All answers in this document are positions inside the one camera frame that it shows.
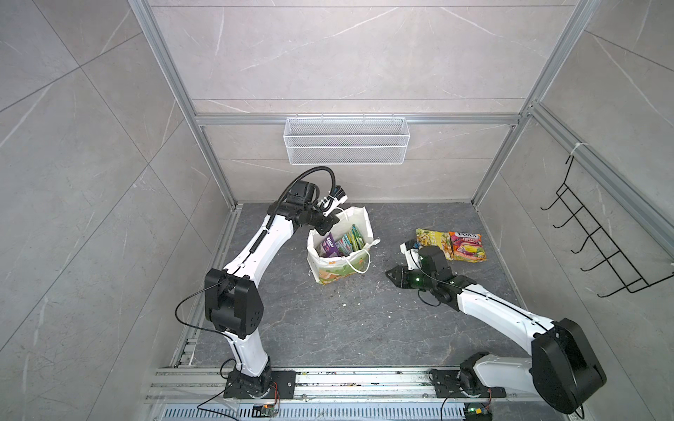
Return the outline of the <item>white paper gift bag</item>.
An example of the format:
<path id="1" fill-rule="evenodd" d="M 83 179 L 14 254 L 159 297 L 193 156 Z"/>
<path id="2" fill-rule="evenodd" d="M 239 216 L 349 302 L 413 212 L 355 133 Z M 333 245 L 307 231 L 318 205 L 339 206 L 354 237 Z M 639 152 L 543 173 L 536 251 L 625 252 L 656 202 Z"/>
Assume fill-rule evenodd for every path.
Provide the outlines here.
<path id="1" fill-rule="evenodd" d="M 371 263 L 375 238 L 365 207 L 350 207 L 337 213 L 338 223 L 327 233 L 312 229 L 307 238 L 307 261 L 315 282 L 329 284 L 351 275 L 363 275 Z"/>

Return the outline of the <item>Fox's fruits candy packet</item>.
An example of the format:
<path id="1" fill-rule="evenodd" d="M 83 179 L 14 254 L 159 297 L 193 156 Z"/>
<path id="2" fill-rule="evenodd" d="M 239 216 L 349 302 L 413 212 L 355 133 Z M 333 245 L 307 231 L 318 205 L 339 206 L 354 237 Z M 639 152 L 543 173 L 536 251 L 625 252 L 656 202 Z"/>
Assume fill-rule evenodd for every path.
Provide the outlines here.
<path id="1" fill-rule="evenodd" d="M 486 251 L 480 234 L 451 233 L 450 241 L 455 261 L 478 263 L 486 260 Z"/>

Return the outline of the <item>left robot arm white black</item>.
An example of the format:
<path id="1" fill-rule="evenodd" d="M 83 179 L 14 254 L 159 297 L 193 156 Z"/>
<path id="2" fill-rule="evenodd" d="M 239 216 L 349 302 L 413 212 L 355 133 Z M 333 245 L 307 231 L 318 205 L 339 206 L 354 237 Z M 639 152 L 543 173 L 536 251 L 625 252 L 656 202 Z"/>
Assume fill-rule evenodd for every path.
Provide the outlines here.
<path id="1" fill-rule="evenodd" d="M 339 222 L 336 207 L 346 199 L 331 168 L 305 170 L 269 206 L 262 225 L 244 249 L 224 268 L 210 269 L 203 289 L 177 304 L 177 322 L 198 329 L 183 321 L 178 311 L 191 298 L 204 298 L 205 318 L 213 328 L 202 330 L 224 337 L 233 354 L 230 387 L 238 386 L 252 397 L 268 393 L 272 386 L 271 362 L 258 332 L 264 313 L 258 286 L 270 263 L 298 228 L 310 226 L 319 233 L 328 233 Z"/>

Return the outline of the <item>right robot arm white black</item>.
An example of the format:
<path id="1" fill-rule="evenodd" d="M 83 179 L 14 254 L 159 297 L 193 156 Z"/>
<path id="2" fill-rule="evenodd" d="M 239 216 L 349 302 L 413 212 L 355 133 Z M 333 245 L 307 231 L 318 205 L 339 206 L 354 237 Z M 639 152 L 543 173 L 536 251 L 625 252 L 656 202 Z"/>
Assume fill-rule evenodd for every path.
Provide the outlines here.
<path id="1" fill-rule="evenodd" d="M 521 358 L 478 352 L 461 364 L 453 380 L 432 369 L 437 396 L 492 397 L 512 389 L 540 396 L 557 412 L 584 414 L 584 403 L 607 376 L 580 325 L 538 316 L 499 298 L 455 273 L 440 247 L 417 248 L 409 241 L 400 250 L 405 264 L 385 273 L 397 288 L 428 292 L 439 305 L 484 322 L 527 352 Z"/>

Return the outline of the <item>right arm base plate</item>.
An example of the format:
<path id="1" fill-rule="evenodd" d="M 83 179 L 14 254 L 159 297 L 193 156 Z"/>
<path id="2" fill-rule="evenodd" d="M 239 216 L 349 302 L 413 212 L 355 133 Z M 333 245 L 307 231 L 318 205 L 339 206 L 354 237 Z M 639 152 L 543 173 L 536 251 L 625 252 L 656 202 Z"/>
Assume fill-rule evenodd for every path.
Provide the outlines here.
<path id="1" fill-rule="evenodd" d="M 504 388 L 484 386 L 471 369 L 441 370 L 432 368 L 428 379 L 438 398 L 506 398 Z"/>

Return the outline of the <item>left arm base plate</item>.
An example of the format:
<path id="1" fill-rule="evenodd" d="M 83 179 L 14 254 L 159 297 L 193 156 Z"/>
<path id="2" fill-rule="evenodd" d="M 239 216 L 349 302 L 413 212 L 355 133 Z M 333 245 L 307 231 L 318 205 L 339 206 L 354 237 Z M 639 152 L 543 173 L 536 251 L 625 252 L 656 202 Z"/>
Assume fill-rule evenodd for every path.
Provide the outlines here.
<path id="1" fill-rule="evenodd" d="M 263 372 L 259 377 L 243 375 L 233 371 L 228 375 L 224 398 L 293 399 L 296 388 L 297 372 L 292 370 L 272 370 Z"/>

